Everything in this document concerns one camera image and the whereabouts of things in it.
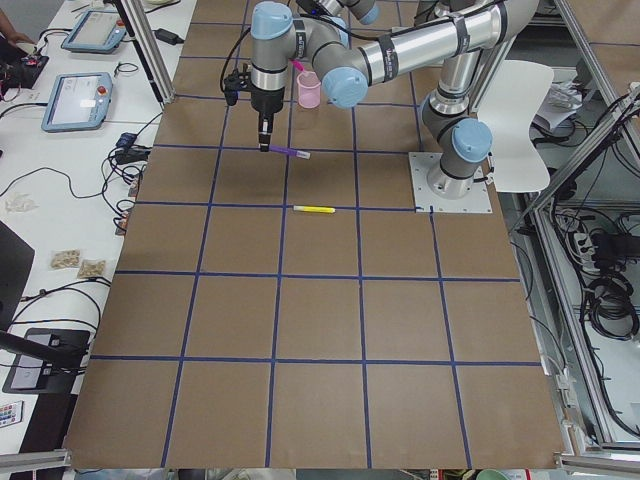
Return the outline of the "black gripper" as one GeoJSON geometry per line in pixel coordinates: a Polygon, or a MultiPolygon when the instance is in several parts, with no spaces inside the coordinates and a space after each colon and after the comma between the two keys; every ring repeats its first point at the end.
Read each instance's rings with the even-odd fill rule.
{"type": "Polygon", "coordinates": [[[261,152],[269,152],[276,113],[283,108],[283,90],[270,91],[258,88],[252,83],[251,71],[247,63],[242,68],[234,68],[222,79],[222,92],[228,106],[233,107],[240,92],[248,92],[251,105],[258,115],[258,143],[261,152]]]}

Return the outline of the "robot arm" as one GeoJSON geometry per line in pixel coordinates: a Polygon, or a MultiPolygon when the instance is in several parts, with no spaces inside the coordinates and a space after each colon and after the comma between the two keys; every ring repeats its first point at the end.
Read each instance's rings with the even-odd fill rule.
{"type": "Polygon", "coordinates": [[[363,25],[373,24],[380,14],[375,0],[296,0],[296,5],[307,14],[332,17],[346,9],[363,25]]]}
{"type": "Polygon", "coordinates": [[[350,109],[371,86],[435,62],[442,65],[437,87],[425,98],[421,118],[442,149],[427,173],[438,196],[459,199],[493,143],[489,127],[469,116],[469,92],[481,55],[519,34],[537,9],[534,1],[441,1],[433,15],[418,13],[411,27],[366,37],[350,47],[352,33],[339,15],[348,10],[364,25],[379,15],[373,1],[301,1],[295,14],[288,5],[261,1],[246,36],[252,40],[250,64],[220,76],[220,89],[233,106],[242,92],[258,114],[258,144],[268,151],[274,117],[284,104],[286,70],[298,59],[310,62],[322,90],[336,107],[350,109]]]}

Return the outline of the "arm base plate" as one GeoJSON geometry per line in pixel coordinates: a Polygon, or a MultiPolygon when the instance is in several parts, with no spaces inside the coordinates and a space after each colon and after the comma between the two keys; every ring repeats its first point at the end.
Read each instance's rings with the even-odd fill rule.
{"type": "Polygon", "coordinates": [[[471,178],[453,179],[441,169],[441,156],[436,152],[408,154],[414,210],[417,213],[491,214],[482,166],[477,166],[471,178]]]}

